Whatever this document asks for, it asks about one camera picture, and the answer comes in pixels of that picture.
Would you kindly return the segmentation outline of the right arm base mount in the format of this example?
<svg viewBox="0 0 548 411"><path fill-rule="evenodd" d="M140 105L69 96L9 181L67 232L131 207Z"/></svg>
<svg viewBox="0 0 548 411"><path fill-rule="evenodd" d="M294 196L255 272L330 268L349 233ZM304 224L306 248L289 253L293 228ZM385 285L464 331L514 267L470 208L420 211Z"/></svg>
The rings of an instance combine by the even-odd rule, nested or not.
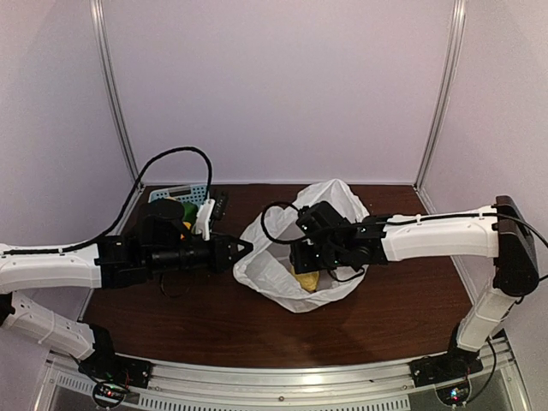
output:
<svg viewBox="0 0 548 411"><path fill-rule="evenodd" d="M408 363L415 387L465 378L483 370L480 352L458 348L452 341L444 354L425 356Z"/></svg>

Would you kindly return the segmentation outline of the yellow orange mango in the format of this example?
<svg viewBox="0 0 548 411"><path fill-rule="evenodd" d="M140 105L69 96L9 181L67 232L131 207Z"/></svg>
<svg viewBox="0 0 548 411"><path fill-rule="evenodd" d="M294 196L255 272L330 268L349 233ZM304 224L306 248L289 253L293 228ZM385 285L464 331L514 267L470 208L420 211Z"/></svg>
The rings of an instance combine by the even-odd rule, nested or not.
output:
<svg viewBox="0 0 548 411"><path fill-rule="evenodd" d="M192 224L190 222L182 222L181 240L186 240L192 237Z"/></svg>

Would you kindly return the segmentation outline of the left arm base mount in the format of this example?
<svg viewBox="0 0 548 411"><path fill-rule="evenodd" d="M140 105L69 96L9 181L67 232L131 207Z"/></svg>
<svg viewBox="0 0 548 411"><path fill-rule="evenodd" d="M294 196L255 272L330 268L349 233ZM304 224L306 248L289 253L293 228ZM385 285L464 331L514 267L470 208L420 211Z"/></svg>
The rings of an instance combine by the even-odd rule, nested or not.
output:
<svg viewBox="0 0 548 411"><path fill-rule="evenodd" d="M93 351L79 361L79 370L88 377L119 385L146 389L152 372L152 363L137 360L115 352L110 333L102 326L89 325L94 341Z"/></svg>

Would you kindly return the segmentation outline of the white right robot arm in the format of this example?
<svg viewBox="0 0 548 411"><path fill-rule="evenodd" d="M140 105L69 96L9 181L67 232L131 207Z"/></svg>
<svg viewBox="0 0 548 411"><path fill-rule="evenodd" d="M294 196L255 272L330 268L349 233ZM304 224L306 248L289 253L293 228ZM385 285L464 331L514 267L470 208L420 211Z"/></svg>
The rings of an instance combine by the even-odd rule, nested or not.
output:
<svg viewBox="0 0 548 411"><path fill-rule="evenodd" d="M541 281L535 231L509 196L470 211L431 215L367 216L352 223L326 201L298 213L303 236L290 243L298 274L309 271L360 271L409 259L483 258L491 272L470 312L456 327L453 347L439 359L439 371L458 377L472 354L501 324L510 308L532 294Z"/></svg>

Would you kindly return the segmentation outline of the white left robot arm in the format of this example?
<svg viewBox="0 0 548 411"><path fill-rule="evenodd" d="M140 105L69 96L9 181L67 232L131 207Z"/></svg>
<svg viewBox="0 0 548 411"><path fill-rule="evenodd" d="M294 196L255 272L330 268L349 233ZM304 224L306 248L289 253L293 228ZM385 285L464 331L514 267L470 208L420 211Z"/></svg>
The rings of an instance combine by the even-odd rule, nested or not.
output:
<svg viewBox="0 0 548 411"><path fill-rule="evenodd" d="M253 251L253 244L214 232L217 214L215 200L206 200L195 217L181 202L154 200L140 207L135 226L124 235L44 250L2 245L1 326L72 356L105 380L118 378L122 359L105 328L44 307L31 292L124 289L173 271L227 271Z"/></svg>

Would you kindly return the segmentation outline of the white plastic bag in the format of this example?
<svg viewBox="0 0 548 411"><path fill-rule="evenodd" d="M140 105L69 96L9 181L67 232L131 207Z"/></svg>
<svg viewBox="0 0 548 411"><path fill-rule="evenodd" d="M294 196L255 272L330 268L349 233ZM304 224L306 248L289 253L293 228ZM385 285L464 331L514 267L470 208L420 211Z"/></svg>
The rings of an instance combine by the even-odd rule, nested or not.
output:
<svg viewBox="0 0 548 411"><path fill-rule="evenodd" d="M332 179L303 188L290 206L274 205L245 228L241 238L253 244L253 251L234 265L234 279L292 313L311 312L353 292L364 279L366 267L358 272L346 267L297 275L290 261L290 247L269 240L262 230L261 224L265 223L275 238L297 238L301 235L295 225L297 211L322 200L352 223L369 215L359 197L342 180Z"/></svg>

